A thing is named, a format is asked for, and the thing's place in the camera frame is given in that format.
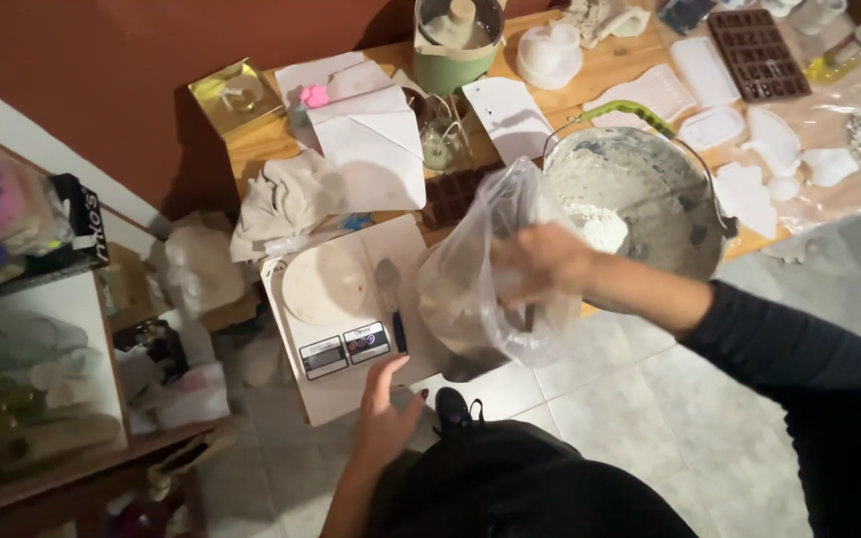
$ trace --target digital kitchen scale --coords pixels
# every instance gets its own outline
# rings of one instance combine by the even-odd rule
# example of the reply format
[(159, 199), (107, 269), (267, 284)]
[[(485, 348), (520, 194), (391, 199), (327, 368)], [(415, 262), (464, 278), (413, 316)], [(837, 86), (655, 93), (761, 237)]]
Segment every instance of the digital kitchen scale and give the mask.
[(397, 352), (390, 312), (374, 280), (383, 259), (401, 273), (396, 300), (411, 356), (394, 383), (410, 385), (439, 372), (431, 356), (436, 344), (417, 310), (417, 263), (425, 250), (414, 217), (405, 214), (262, 266), (312, 425), (357, 409), (370, 365)]

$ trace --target black sleeve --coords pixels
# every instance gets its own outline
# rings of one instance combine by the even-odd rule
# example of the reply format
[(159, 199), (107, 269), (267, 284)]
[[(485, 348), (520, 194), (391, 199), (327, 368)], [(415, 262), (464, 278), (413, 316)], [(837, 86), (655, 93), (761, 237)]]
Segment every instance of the black sleeve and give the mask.
[(712, 282), (682, 345), (786, 411), (816, 536), (861, 536), (861, 337)]

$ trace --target white paper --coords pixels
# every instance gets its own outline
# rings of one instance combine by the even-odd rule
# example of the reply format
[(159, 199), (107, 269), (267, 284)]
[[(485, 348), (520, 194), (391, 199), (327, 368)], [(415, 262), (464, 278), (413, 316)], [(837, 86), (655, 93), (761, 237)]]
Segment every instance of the white paper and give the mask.
[(727, 216), (768, 239), (776, 238), (776, 209), (762, 185), (762, 168), (738, 163), (720, 166), (713, 178), (719, 206)]
[(365, 59), (365, 55), (361, 53), (344, 53), (307, 63), (289, 65), (275, 72), (275, 79), (278, 81), (278, 88), (281, 92), (281, 101), (288, 108), (288, 120), (291, 123), (298, 147), (301, 149), (318, 148), (314, 129), (311, 129), (310, 125), (299, 125), (300, 121), (294, 119), (293, 110), (301, 103), (301, 89), (309, 84), (326, 87), (331, 75), (362, 63)]
[(521, 156), (544, 156), (544, 144), (554, 129), (527, 92), (526, 84), (494, 77), (463, 88), (504, 165), (513, 165)]
[(308, 118), (343, 179), (336, 213), (424, 207), (424, 152), (400, 86), (308, 110)]
[(394, 85), (388, 74), (374, 61), (365, 61), (331, 76), (327, 96), (331, 103), (383, 90)]

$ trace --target white wall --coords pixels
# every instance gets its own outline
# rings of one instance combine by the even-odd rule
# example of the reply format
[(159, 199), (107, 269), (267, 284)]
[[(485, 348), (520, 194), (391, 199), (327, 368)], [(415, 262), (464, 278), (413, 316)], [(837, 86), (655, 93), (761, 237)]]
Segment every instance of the white wall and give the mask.
[(106, 206), (165, 237), (171, 223), (148, 202), (72, 151), (35, 122), (0, 100), (0, 144), (53, 173), (70, 173)]

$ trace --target brown wall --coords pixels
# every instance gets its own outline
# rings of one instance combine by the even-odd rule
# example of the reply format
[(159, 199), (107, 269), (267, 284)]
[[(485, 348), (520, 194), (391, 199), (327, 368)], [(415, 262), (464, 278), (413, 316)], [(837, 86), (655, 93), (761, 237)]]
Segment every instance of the brown wall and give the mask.
[[(509, 0), (507, 15), (550, 3)], [(169, 218), (235, 213), (227, 155), (185, 84), (245, 56), (270, 68), (409, 39), (412, 12), (413, 0), (0, 0), (0, 98)]]

